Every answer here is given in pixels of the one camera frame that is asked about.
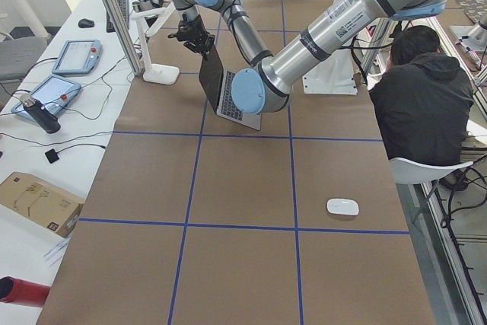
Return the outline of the grey laptop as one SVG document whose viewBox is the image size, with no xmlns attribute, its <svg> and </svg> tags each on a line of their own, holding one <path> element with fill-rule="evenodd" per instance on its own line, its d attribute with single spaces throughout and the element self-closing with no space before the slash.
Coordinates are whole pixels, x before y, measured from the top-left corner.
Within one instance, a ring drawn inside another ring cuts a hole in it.
<svg viewBox="0 0 487 325">
<path fill-rule="evenodd" d="M 235 73 L 224 68 L 215 45 L 202 57 L 199 83 L 219 117 L 255 130 L 261 128 L 261 116 L 244 113 L 237 108 L 231 96 L 231 82 Z"/>
</svg>

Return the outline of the black bottle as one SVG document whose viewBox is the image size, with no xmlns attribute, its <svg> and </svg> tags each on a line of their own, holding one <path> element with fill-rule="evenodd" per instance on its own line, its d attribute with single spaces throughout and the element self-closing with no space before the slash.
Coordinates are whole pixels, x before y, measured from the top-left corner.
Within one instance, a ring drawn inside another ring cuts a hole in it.
<svg viewBox="0 0 487 325">
<path fill-rule="evenodd" d="M 56 116 L 51 114 L 46 107 L 30 94 L 20 96 L 20 102 L 24 111 L 48 134 L 56 133 L 60 130 L 61 125 Z"/>
</svg>

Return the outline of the small black puck device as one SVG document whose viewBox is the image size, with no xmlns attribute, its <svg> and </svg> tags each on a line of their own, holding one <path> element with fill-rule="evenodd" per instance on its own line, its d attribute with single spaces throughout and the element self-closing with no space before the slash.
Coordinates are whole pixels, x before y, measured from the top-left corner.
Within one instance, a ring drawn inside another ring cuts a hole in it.
<svg viewBox="0 0 487 325">
<path fill-rule="evenodd" d="M 50 150 L 45 152 L 45 156 L 47 161 L 50 164 L 53 164 L 59 160 L 59 152 L 55 150 L 54 148 L 51 148 Z"/>
</svg>

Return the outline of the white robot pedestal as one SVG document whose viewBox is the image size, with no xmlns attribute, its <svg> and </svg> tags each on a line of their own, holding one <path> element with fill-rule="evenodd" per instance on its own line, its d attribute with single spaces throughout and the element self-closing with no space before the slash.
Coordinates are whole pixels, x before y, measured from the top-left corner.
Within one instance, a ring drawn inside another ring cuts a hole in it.
<svg viewBox="0 0 487 325">
<path fill-rule="evenodd" d="M 356 95 L 350 40 L 363 28 L 387 15 L 387 0 L 334 0 L 301 32 L 300 43 L 313 56 L 302 78 L 306 94 Z"/>
</svg>

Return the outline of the grey office chair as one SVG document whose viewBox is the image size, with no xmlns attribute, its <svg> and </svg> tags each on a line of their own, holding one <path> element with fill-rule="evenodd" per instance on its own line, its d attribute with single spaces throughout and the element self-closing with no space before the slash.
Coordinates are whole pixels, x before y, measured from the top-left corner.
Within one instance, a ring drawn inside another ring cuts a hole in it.
<svg viewBox="0 0 487 325">
<path fill-rule="evenodd" d="M 42 37 L 22 37 L 1 42 L 1 81 L 20 80 L 47 48 Z"/>
</svg>

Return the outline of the black computer mouse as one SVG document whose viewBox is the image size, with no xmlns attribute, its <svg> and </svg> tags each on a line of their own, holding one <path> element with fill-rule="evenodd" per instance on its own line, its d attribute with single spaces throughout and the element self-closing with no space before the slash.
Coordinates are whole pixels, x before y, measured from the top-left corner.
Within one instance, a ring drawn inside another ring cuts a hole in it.
<svg viewBox="0 0 487 325">
<path fill-rule="evenodd" d="M 78 21 L 78 26 L 82 29 L 92 28 L 94 27 L 94 25 L 95 22 L 87 18 L 82 18 L 81 20 Z"/>
</svg>

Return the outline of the white chair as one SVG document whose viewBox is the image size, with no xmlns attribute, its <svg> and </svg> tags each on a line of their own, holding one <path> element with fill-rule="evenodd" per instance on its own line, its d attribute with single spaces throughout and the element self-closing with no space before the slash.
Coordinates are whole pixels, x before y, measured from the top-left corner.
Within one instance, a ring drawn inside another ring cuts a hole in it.
<svg viewBox="0 0 487 325">
<path fill-rule="evenodd" d="M 439 180 L 441 178 L 446 177 L 448 174 L 454 172 L 455 170 L 473 166 L 472 161 L 467 161 L 465 163 L 450 166 L 433 166 L 420 164 L 406 158 L 392 158 L 389 160 L 389 162 L 393 171 L 393 177 L 396 184 L 415 185 L 425 182 L 433 183 L 430 192 L 421 201 L 417 212 L 412 218 L 412 222 L 414 222 L 427 207 L 430 198 L 437 190 Z"/>
</svg>

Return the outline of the blue teach pendant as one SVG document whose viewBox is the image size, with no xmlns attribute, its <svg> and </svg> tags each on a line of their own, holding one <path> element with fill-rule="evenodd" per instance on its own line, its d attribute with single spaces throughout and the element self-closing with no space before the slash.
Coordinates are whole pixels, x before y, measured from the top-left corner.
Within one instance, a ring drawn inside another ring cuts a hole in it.
<svg viewBox="0 0 487 325">
<path fill-rule="evenodd" d="M 65 42 L 52 73 L 60 76 L 88 75 L 99 62 L 103 47 L 99 40 Z"/>
<path fill-rule="evenodd" d="M 58 75 L 50 75 L 31 92 L 31 96 L 46 106 L 54 116 L 58 116 L 78 95 L 81 84 Z"/>
</svg>

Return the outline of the red cylinder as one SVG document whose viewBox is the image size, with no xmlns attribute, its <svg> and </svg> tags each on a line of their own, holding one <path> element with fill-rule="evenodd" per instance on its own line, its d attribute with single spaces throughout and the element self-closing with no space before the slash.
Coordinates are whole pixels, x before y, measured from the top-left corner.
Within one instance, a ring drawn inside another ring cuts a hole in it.
<svg viewBox="0 0 487 325">
<path fill-rule="evenodd" d="M 1 303 L 42 307 L 50 289 L 47 285 L 6 276 L 1 278 Z"/>
</svg>

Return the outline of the white mouse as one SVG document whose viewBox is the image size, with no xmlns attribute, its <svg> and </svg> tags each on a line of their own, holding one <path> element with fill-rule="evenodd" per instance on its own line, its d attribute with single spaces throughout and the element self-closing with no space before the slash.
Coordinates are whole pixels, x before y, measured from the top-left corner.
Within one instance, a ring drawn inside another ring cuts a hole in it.
<svg viewBox="0 0 487 325">
<path fill-rule="evenodd" d="M 326 210 L 333 215 L 357 216 L 360 212 L 358 203 L 353 199 L 332 198 L 326 202 Z"/>
</svg>

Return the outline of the upper blue teach pendant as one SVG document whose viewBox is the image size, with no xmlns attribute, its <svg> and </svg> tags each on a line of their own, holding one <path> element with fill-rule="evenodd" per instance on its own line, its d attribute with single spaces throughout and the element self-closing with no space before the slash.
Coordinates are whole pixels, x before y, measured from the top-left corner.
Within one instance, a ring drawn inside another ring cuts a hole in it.
<svg viewBox="0 0 487 325">
<path fill-rule="evenodd" d="M 88 75 L 99 62 L 103 47 L 99 40 L 65 42 L 52 73 L 60 76 Z"/>
</svg>

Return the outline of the cardboard box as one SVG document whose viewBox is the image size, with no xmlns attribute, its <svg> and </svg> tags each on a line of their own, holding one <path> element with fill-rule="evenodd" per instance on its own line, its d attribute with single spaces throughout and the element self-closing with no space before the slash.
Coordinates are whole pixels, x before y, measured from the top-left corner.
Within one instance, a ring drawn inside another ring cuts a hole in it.
<svg viewBox="0 0 487 325">
<path fill-rule="evenodd" d="M 1 204 L 66 238 L 78 222 L 84 200 L 33 174 L 13 172 L 1 183 Z"/>
</svg>

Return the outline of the aluminium frame post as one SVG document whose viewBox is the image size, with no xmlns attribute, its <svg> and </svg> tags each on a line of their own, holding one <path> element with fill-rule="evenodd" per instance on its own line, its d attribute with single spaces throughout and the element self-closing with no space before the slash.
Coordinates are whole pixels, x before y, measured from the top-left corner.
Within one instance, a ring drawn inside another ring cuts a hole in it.
<svg viewBox="0 0 487 325">
<path fill-rule="evenodd" d="M 127 61 L 129 62 L 129 65 L 131 66 L 134 75 L 139 76 L 142 73 L 142 64 L 135 51 L 135 47 L 133 46 L 128 27 L 126 26 L 126 22 L 123 19 L 122 12 L 119 9 L 118 3 L 116 0 L 102 0 L 102 2 L 111 18 L 125 57 L 127 58 Z"/>
</svg>

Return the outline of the lower blue teach pendant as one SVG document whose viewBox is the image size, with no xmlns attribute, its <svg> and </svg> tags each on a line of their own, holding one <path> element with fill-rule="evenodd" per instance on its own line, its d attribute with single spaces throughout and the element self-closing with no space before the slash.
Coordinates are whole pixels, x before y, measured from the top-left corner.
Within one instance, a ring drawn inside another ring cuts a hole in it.
<svg viewBox="0 0 487 325">
<path fill-rule="evenodd" d="M 50 75 L 31 92 L 31 96 L 46 106 L 54 116 L 58 116 L 78 95 L 81 84 L 58 75 Z"/>
</svg>

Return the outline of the person in black jacket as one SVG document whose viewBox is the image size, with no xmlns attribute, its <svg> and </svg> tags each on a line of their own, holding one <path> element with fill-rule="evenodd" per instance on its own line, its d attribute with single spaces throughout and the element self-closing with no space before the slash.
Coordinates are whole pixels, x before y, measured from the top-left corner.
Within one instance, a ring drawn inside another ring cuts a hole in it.
<svg viewBox="0 0 487 325">
<path fill-rule="evenodd" d="M 440 51 L 434 29 L 418 25 L 394 39 L 370 98 L 388 158 L 459 164 L 473 87 L 458 59 Z"/>
</svg>

